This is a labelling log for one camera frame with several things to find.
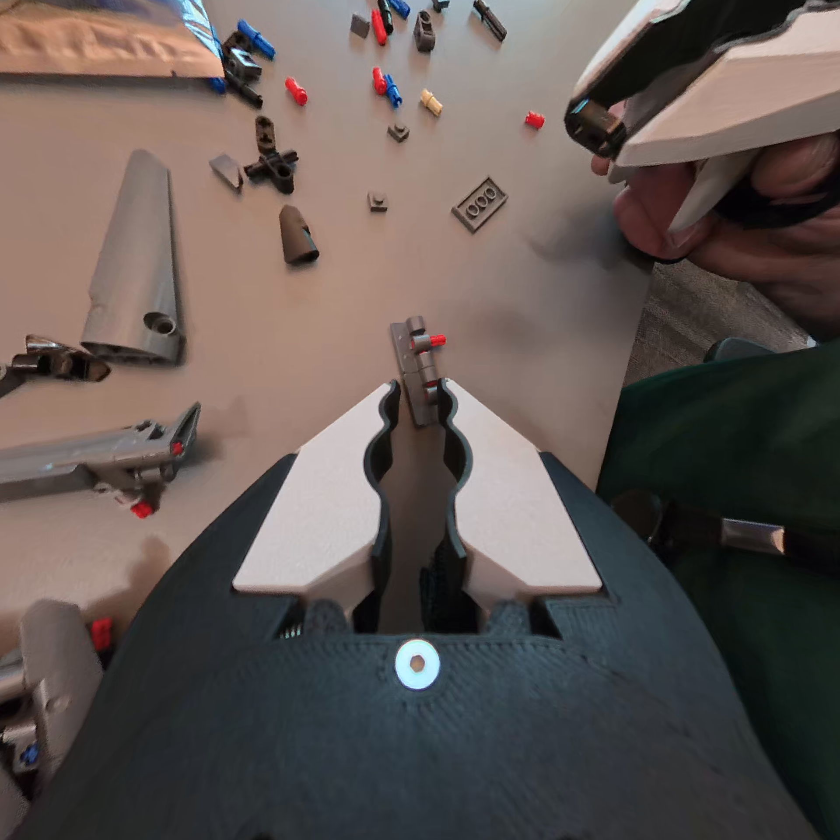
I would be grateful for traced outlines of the black cross connector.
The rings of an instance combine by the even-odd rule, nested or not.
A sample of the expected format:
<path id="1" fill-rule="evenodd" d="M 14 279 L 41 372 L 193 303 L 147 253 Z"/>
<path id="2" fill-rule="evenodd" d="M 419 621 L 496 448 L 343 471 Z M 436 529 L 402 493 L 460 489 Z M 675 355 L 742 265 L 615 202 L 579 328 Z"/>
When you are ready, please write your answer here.
<path id="1" fill-rule="evenodd" d="M 247 164 L 244 172 L 251 181 L 268 180 L 285 195 L 294 193 L 294 171 L 299 155 L 296 150 L 272 150 L 259 156 L 257 162 Z"/>

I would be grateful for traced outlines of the dark curved connector piece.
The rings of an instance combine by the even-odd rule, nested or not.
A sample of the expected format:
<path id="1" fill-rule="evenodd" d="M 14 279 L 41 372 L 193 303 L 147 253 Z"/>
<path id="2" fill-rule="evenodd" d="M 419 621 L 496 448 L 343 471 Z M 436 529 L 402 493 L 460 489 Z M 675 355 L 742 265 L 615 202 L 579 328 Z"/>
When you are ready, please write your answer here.
<path id="1" fill-rule="evenodd" d="M 95 355 L 29 334 L 25 351 L 1 364 L 1 397 L 30 382 L 101 382 L 110 365 Z"/>

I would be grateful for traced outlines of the grey panel subassembly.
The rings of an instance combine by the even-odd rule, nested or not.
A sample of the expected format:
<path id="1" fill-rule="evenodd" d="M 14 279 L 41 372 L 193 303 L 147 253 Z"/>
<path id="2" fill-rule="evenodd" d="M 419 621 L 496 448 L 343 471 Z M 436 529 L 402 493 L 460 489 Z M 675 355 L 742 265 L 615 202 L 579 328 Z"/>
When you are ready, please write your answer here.
<path id="1" fill-rule="evenodd" d="M 1 824 L 10 834 L 58 771 L 87 717 L 102 662 L 77 605 L 40 600 L 1 659 Z"/>

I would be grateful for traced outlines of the long grey wing panel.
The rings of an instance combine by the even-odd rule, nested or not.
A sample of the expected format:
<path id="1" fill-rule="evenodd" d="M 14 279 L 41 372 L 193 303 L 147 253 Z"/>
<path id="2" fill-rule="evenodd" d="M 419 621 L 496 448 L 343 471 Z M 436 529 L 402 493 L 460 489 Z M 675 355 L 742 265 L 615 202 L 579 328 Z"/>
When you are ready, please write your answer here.
<path id="1" fill-rule="evenodd" d="M 81 347 L 113 364 L 177 366 L 176 281 L 172 176 L 155 154 L 134 150 L 91 278 Z"/>

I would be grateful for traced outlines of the black connector pin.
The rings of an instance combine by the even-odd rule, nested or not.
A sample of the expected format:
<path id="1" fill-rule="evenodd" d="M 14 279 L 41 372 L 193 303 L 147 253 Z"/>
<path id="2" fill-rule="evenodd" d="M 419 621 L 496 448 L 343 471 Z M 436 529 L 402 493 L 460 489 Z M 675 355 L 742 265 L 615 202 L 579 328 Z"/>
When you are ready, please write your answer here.
<path id="1" fill-rule="evenodd" d="M 260 110 L 263 108 L 263 98 L 258 92 L 253 89 L 250 84 L 242 77 L 235 74 L 230 69 L 225 69 L 224 78 L 226 89 L 239 96 L 247 104 L 253 108 Z"/>

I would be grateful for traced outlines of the dark grey hole brick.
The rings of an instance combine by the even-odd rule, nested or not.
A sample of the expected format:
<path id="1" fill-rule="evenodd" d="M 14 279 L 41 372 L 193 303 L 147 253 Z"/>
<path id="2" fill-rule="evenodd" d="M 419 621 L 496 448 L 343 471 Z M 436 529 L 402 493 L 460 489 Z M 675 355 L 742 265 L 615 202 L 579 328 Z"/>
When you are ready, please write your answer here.
<path id="1" fill-rule="evenodd" d="M 252 39 L 238 30 L 231 33 L 221 46 L 226 71 L 245 83 L 257 81 L 263 71 L 251 54 L 252 48 Z"/>

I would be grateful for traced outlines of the silver foil bag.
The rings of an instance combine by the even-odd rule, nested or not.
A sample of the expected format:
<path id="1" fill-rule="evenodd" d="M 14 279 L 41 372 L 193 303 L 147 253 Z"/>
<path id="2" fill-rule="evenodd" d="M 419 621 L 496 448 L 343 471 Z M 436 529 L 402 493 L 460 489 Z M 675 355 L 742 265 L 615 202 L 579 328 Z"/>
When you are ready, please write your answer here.
<path id="1" fill-rule="evenodd" d="M 13 76 L 224 76 L 200 1 L 2 1 L 1 71 Z"/>

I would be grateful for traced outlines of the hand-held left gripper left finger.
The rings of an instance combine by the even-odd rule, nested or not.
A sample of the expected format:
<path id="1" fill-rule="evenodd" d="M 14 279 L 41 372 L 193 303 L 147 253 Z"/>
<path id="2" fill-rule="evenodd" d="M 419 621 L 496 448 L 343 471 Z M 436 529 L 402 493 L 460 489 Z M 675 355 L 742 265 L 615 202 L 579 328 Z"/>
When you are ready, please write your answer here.
<path id="1" fill-rule="evenodd" d="M 392 567 L 392 467 L 401 386 L 380 385 L 299 447 L 233 579 L 237 592 L 336 602 L 375 632 Z"/>

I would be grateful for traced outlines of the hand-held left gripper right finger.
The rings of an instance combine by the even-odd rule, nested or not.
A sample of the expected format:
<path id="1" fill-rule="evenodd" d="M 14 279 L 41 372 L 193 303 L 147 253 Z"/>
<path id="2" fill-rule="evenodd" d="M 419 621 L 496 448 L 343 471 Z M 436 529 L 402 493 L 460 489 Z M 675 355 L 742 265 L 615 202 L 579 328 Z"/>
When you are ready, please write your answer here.
<path id="1" fill-rule="evenodd" d="M 603 589 L 538 447 L 451 378 L 437 384 L 455 480 L 437 547 L 437 631 L 468 633 L 500 602 Z"/>

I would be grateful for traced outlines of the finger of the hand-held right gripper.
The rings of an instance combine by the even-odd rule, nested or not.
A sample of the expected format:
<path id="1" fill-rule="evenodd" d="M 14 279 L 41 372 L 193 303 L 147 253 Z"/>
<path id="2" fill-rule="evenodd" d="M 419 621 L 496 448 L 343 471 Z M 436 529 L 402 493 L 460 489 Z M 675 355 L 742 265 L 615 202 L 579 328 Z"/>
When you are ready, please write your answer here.
<path id="1" fill-rule="evenodd" d="M 672 70 L 626 103 L 627 139 L 608 179 L 834 133 L 839 27 L 790 26 Z"/>
<path id="2" fill-rule="evenodd" d="M 637 2 L 575 84 L 574 105 L 611 107 L 672 70 L 774 37 L 816 9 L 817 2 L 806 1 Z"/>

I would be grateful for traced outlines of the person's right hand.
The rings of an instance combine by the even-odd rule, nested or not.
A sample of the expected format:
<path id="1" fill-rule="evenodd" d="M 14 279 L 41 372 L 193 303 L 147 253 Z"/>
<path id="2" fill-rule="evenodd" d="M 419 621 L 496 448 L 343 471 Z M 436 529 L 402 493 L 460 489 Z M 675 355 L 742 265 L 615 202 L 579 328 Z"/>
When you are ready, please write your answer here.
<path id="1" fill-rule="evenodd" d="M 823 134 L 764 150 L 752 167 L 751 183 L 772 201 L 799 203 L 837 168 L 838 135 Z M 652 258 L 687 258 L 713 275 L 746 282 L 816 342 L 837 340 L 838 206 L 791 227 L 744 229 L 710 213 L 671 232 L 670 223 L 694 179 L 691 164 L 637 173 L 613 203 L 627 242 Z"/>

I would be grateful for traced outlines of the cluster of small assorted pieces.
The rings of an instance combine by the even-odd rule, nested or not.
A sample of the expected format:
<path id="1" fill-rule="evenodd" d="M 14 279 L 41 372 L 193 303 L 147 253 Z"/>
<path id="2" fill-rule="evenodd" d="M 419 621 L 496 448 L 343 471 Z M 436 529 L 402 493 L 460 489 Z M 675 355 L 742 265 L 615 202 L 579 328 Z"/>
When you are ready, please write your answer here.
<path id="1" fill-rule="evenodd" d="M 480 22 L 487 27 L 492 36 L 503 43 L 508 31 L 487 3 L 474 1 L 472 7 Z M 367 37 L 369 32 L 373 31 L 376 42 L 380 46 L 385 46 L 394 33 L 393 15 L 396 14 L 401 20 L 407 20 L 411 12 L 411 7 L 404 1 L 377 1 L 368 18 L 357 14 L 352 16 L 350 31 L 361 38 Z M 436 46 L 437 37 L 433 19 L 426 9 L 420 9 L 416 14 L 413 38 L 415 48 L 420 53 L 429 54 Z"/>

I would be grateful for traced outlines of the dark grey cone piece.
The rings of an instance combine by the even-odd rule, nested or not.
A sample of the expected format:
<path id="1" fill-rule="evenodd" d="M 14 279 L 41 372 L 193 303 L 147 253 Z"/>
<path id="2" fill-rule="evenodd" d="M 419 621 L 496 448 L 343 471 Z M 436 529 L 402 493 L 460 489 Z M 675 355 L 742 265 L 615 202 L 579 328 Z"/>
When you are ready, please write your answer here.
<path id="1" fill-rule="evenodd" d="M 320 257 L 308 223 L 299 209 L 285 204 L 279 213 L 283 258 L 288 266 L 305 266 Z"/>

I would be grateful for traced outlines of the grey plate with three holes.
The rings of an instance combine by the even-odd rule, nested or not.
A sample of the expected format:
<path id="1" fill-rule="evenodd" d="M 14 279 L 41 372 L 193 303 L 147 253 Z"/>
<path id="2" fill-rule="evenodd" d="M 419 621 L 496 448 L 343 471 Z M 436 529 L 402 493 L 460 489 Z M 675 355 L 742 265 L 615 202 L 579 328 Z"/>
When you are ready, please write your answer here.
<path id="1" fill-rule="evenodd" d="M 504 207 L 508 198 L 508 193 L 498 182 L 486 176 L 467 196 L 451 207 L 450 213 L 474 235 Z"/>

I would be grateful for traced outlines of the grey beam with red pins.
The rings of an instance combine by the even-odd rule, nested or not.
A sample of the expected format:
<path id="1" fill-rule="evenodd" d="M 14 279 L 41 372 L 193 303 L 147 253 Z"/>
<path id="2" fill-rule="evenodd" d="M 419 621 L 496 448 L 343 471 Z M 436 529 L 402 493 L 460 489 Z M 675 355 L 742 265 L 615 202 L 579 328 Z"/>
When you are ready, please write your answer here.
<path id="1" fill-rule="evenodd" d="M 447 338 L 429 332 L 421 315 L 393 322 L 390 334 L 413 423 L 417 428 L 435 424 L 440 378 L 436 353 L 445 347 Z"/>

